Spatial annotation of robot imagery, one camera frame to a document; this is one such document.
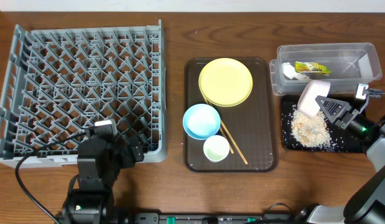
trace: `chopsticks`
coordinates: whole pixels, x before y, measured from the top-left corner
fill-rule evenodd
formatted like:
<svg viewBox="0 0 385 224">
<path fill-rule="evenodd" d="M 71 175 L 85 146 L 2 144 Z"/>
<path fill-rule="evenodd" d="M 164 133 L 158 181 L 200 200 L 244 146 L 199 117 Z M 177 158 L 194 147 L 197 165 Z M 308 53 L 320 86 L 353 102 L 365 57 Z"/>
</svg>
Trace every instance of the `chopsticks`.
<svg viewBox="0 0 385 224">
<path fill-rule="evenodd" d="M 205 99 L 205 102 L 206 104 L 210 105 L 210 106 L 213 106 L 209 101 L 207 101 L 207 99 L 205 97 L 203 97 L 203 99 Z M 230 138 L 232 144 L 234 145 L 235 149 L 237 150 L 237 152 L 239 153 L 239 155 L 241 156 L 243 162 L 247 165 L 248 164 L 248 161 L 246 160 L 246 158 L 243 156 L 243 153 L 241 152 L 241 150 L 239 149 L 238 145 L 236 144 L 234 138 L 232 138 L 232 135 L 230 134 L 230 132 L 228 131 L 227 127 L 225 126 L 223 120 L 221 120 L 221 126 L 220 127 L 220 131 L 221 131 L 221 134 L 223 135 L 224 138 L 227 138 L 225 136 L 225 133 L 224 131 L 227 133 L 228 137 Z M 234 154 L 234 151 L 232 150 L 232 147 L 230 146 L 230 151 L 232 154 Z"/>
</svg>

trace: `gray plastic bin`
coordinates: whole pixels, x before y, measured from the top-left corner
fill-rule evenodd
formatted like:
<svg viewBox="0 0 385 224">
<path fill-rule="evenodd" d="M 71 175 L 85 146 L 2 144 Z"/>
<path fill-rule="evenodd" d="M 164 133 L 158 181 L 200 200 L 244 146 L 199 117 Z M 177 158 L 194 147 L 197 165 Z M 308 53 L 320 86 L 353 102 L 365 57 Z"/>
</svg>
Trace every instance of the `gray plastic bin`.
<svg viewBox="0 0 385 224">
<path fill-rule="evenodd" d="M 117 139 L 138 134 L 144 162 L 167 155 L 165 38 L 158 26 L 33 30 L 16 26 L 0 99 L 0 163 L 115 119 Z M 76 164 L 71 140 L 26 167 Z"/>
<path fill-rule="evenodd" d="M 330 93 L 353 93 L 359 83 L 370 83 L 382 77 L 381 67 L 373 44 L 305 44 L 284 45 L 277 50 L 277 59 L 271 60 L 272 90 L 275 95 L 302 93 L 309 81 L 290 80 L 283 74 L 282 64 L 289 62 L 318 62 L 332 73 L 326 77 L 331 83 Z"/>
</svg>

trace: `white wall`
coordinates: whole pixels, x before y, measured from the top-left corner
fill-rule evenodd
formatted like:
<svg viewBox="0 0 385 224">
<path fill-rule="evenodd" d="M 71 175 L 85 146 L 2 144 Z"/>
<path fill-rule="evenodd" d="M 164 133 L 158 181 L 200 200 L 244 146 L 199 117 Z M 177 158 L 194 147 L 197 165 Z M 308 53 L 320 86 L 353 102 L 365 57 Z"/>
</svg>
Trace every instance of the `white wall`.
<svg viewBox="0 0 385 224">
<path fill-rule="evenodd" d="M 1 11 L 385 12 L 385 0 L 0 0 Z"/>
</svg>

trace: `yellow plate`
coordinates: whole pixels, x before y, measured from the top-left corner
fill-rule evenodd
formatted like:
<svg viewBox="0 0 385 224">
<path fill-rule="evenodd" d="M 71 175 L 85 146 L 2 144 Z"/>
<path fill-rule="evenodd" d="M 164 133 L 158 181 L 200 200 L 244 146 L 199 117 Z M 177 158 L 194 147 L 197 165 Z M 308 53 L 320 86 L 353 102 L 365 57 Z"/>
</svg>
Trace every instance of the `yellow plate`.
<svg viewBox="0 0 385 224">
<path fill-rule="evenodd" d="M 248 98 L 253 79 L 241 62 L 219 58 L 209 62 L 200 72 L 199 89 L 208 101 L 218 106 L 235 106 Z"/>
</svg>

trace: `blue bowl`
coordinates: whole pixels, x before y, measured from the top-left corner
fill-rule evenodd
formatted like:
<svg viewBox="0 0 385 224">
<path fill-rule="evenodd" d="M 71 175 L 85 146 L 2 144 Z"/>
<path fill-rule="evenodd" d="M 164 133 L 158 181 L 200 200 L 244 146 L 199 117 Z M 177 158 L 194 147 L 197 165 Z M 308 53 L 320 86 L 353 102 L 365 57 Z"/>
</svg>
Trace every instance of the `blue bowl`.
<svg viewBox="0 0 385 224">
<path fill-rule="evenodd" d="M 221 118 L 212 106 L 198 104 L 191 106 L 185 112 L 182 125 L 191 138 L 205 140 L 218 132 Z"/>
</svg>

